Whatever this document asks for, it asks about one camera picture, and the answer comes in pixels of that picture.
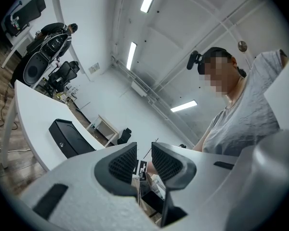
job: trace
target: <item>black chair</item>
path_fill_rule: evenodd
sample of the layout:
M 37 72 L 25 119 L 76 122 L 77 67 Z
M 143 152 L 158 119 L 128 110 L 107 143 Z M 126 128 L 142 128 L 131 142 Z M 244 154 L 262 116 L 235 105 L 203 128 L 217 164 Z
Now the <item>black chair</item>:
M 128 128 L 124 129 L 120 139 L 117 140 L 118 145 L 127 143 L 130 137 L 131 137 L 131 130 Z
M 56 72 L 52 71 L 48 75 L 49 79 L 46 82 L 44 89 L 48 92 L 50 97 L 53 97 L 54 92 L 63 92 L 64 86 L 77 77 L 78 71 L 78 62 L 71 61 L 69 63 L 65 61 Z
M 5 17 L 4 25 L 6 27 L 6 32 L 9 33 L 12 37 L 17 37 L 26 27 L 30 26 L 30 21 L 37 19 L 41 16 L 41 12 L 46 8 L 44 0 L 31 0 L 23 8 L 16 11 L 14 14 L 13 11 L 19 6 L 22 5 L 20 1 L 19 4 L 12 10 L 12 12 Z M 19 17 L 18 26 L 19 30 L 14 27 L 11 23 L 12 19 Z

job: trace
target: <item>floor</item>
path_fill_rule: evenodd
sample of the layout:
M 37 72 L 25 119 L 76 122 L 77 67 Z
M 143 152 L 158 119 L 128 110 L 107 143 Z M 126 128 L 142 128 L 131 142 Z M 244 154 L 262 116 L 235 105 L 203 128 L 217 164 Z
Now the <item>floor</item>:
M 9 52 L 9 48 L 0 39 L 0 113 L 2 107 L 4 106 L 4 95 L 7 90 L 8 83 L 12 77 L 13 70 L 20 61 L 20 58 L 16 54 L 14 54 L 8 61 L 6 67 L 2 69 L 1 64 L 3 63 Z M 3 118 L 5 118 L 7 114 L 13 96 L 14 90 L 8 88 L 8 100 L 2 110 Z M 70 109 L 84 127 L 87 127 L 89 125 L 89 122 L 82 116 L 82 114 L 76 111 L 76 107 L 73 104 L 70 105 Z M 23 136 L 22 129 L 17 117 L 15 122 L 18 128 L 16 130 L 13 130 L 11 133 L 9 151 L 29 150 L 29 145 L 27 144 Z M 3 124 L 3 121 L 0 114 L 0 125 L 1 124 Z M 107 143 L 107 140 L 98 131 L 94 131 L 92 129 L 89 132 L 101 144 L 105 145 Z M 0 147 L 2 133 L 3 126 L 0 127 Z M 0 183 L 3 184 L 4 188 L 8 189 L 15 195 L 19 195 L 30 183 L 45 174 L 45 170 L 36 161 L 31 151 L 10 152 L 8 153 L 8 160 L 9 167 L 7 169 L 3 169 L 0 163 Z

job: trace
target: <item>cable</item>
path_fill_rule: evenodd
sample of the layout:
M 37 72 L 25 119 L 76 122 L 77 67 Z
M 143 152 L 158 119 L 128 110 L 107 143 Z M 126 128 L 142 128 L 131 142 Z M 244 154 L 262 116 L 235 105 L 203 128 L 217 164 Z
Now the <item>cable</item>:
M 8 151 L 8 152 L 27 152 L 27 151 L 31 151 L 31 149 L 27 149 L 27 150 L 13 150 L 13 151 Z
M 3 109 L 4 109 L 5 105 L 6 105 L 6 102 L 8 101 L 8 90 L 9 90 L 9 87 L 10 86 L 8 85 L 8 88 L 5 91 L 5 94 L 4 94 L 4 105 L 3 105 L 3 107 L 1 108 L 1 111 L 0 111 L 1 120 L 3 121 L 3 124 L 0 125 L 0 128 L 4 125 L 4 122 L 5 122 L 4 119 L 3 119 L 2 111 L 3 111 Z M 16 125 L 16 128 L 14 128 L 12 130 L 17 130 L 18 129 L 18 125 L 16 124 L 16 122 L 14 122 L 14 124 Z

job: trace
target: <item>gray t-shirt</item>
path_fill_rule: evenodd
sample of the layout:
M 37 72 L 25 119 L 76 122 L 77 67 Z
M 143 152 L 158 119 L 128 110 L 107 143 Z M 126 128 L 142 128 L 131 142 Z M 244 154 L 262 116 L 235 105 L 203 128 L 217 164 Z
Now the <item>gray t-shirt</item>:
M 279 50 L 264 52 L 256 57 L 237 102 L 212 120 L 210 133 L 203 143 L 204 152 L 239 156 L 243 148 L 255 145 L 279 130 L 263 93 L 281 70 Z

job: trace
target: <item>black hair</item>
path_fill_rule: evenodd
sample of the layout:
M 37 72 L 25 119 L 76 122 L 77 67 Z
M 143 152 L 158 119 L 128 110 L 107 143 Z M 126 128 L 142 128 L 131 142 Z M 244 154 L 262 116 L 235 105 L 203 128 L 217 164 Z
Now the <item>black hair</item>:
M 231 59 L 232 55 L 226 51 L 225 49 L 223 48 L 219 48 L 219 47 L 212 47 L 210 48 L 206 53 L 203 54 L 202 56 L 202 59 L 200 61 L 200 63 L 198 64 L 198 72 L 199 74 L 203 75 L 204 74 L 204 61 L 205 61 L 205 58 L 210 58 L 210 57 L 227 57 L 228 60 Z M 245 78 L 246 77 L 246 72 L 239 68 L 239 67 L 236 67 L 239 74 Z
M 75 33 L 77 31 L 77 29 L 78 29 L 78 26 L 77 26 L 76 23 L 73 23 L 73 24 L 71 24 L 71 28 L 73 30 L 73 33 Z

